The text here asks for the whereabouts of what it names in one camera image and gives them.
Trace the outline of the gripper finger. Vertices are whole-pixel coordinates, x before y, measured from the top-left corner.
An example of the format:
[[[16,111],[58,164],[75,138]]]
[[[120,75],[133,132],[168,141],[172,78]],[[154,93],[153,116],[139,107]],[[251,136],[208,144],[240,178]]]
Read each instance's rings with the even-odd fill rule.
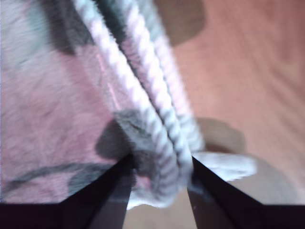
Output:
[[[187,187],[198,229],[262,229],[262,204],[225,182],[193,158]]]
[[[131,194],[133,156],[61,202],[61,229],[121,229]]]

